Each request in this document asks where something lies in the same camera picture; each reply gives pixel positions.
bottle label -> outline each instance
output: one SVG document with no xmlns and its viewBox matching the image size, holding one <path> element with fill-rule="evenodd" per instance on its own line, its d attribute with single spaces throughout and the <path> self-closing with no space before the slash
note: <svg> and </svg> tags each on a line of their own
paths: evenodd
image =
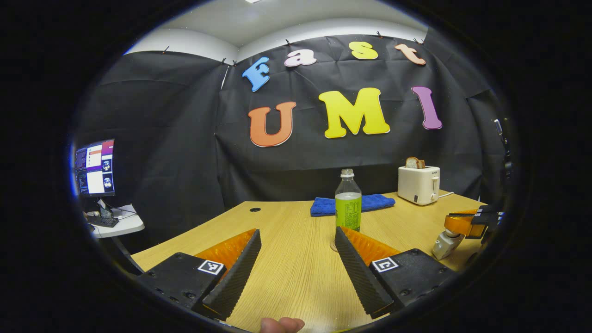
<svg viewBox="0 0 592 333">
<path fill-rule="evenodd" d="M 360 230 L 362 219 L 362 196 L 343 200 L 335 198 L 335 225 Z"/>
</svg>

white wall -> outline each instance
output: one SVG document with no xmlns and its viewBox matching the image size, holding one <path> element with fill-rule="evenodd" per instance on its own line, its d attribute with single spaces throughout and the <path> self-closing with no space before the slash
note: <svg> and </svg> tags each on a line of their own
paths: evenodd
<svg viewBox="0 0 592 333">
<path fill-rule="evenodd" d="M 220 61 L 226 58 L 225 62 L 231 65 L 232 60 L 241 61 L 259 52 L 285 45 L 286 39 L 294 42 L 346 34 L 375 35 L 377 31 L 380 31 L 384 36 L 420 40 L 426 37 L 427 28 L 426 31 L 423 31 L 387 21 L 334 18 L 288 27 L 263 36 L 241 48 L 197 31 L 164 28 L 153 30 L 130 48 L 126 54 L 140 51 L 164 51 L 169 46 L 168 51 L 190 53 Z"/>
<path fill-rule="evenodd" d="M 232 64 L 238 48 L 221 39 L 185 29 L 155 29 L 138 41 L 127 53 L 140 51 L 184 52 Z"/>
<path fill-rule="evenodd" d="M 348 34 L 376 35 L 377 31 L 383 36 L 407 40 L 413 40 L 414 38 L 421 40 L 426 38 L 427 27 L 423 31 L 406 25 L 365 18 L 334 18 L 331 20 L 310 22 L 276 31 L 241 47 L 237 56 L 238 59 L 236 60 L 241 61 L 259 52 L 285 45 L 286 39 L 292 43 L 294 41 L 323 36 Z"/>
</svg>

white toaster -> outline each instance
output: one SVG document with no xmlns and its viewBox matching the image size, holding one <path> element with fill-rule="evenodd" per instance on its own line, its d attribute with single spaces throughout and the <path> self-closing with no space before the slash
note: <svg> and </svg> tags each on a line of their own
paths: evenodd
<svg viewBox="0 0 592 333">
<path fill-rule="evenodd" d="M 440 168 L 426 166 L 423 169 L 399 167 L 399 197 L 419 205 L 438 200 L 440 193 Z"/>
</svg>

table surface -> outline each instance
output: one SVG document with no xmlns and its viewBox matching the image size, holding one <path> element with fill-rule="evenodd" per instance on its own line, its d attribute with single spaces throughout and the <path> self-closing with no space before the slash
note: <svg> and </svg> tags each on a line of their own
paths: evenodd
<svg viewBox="0 0 592 333">
<path fill-rule="evenodd" d="M 483 204 L 456 194 L 427 206 L 415 205 L 397 193 L 384 196 L 394 198 L 395 206 L 362 213 L 360 232 L 399 251 L 418 248 L 430 255 L 438 234 L 444 231 L 448 213 Z M 227 324 L 259 332 L 261 318 L 286 316 L 304 320 L 301 332 L 305 333 L 333 332 L 372 322 L 339 254 L 330 248 L 335 217 L 311 217 L 312 203 L 246 201 L 132 258 L 147 271 L 176 252 L 195 255 L 238 233 L 258 228 L 261 251 Z M 250 212 L 254 207 L 261 210 Z M 441 263 L 459 271 L 480 247 L 479 239 L 464 239 Z"/>
<path fill-rule="evenodd" d="M 113 228 L 92 225 L 95 227 L 95 230 L 92 231 L 92 235 L 96 238 L 107 238 L 121 236 L 144 229 L 144 222 L 142 222 L 140 216 L 121 209 L 130 210 L 132 212 L 136 211 L 130 204 L 119 208 L 113 208 L 113 217 L 117 217 L 118 219 L 121 219 L 121 221 L 119 221 L 119 223 Z"/>
</svg>

computer screen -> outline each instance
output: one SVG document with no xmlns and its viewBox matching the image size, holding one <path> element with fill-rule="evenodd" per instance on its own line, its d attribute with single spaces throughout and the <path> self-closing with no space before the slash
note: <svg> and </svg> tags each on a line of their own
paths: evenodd
<svg viewBox="0 0 592 333">
<path fill-rule="evenodd" d="M 113 145 L 115 140 L 103 140 L 76 150 L 76 185 L 81 197 L 115 195 L 113 180 Z"/>
</svg>

